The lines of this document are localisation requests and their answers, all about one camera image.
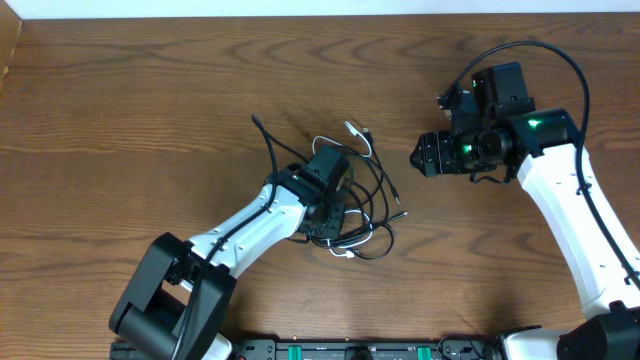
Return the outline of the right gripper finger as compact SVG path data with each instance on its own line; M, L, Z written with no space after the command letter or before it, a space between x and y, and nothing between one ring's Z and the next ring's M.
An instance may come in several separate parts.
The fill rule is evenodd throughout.
M420 135L417 144L410 155L411 160L423 160L425 157L426 136Z
M428 175L427 164L421 156L411 157L410 163L411 166L417 169L423 176Z

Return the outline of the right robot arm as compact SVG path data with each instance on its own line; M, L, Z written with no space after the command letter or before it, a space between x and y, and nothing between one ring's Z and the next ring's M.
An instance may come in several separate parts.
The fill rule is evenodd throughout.
M469 175L479 182L503 165L549 225L570 268L585 322L571 331L528 327L500 336L487 358L636 359L639 290L621 262L639 268L639 252L595 179L579 131L561 108L538 110L517 62L471 77L440 106L445 131L419 137L411 165L426 177Z

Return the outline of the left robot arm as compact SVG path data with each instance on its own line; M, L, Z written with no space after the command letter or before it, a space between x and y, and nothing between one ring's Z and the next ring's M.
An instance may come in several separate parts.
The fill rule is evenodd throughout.
M306 164L266 180L245 208L182 241L171 233L147 249L109 320L110 329L146 359L226 359L223 322L239 276L264 252L297 232L337 232L338 189L349 162L323 146Z

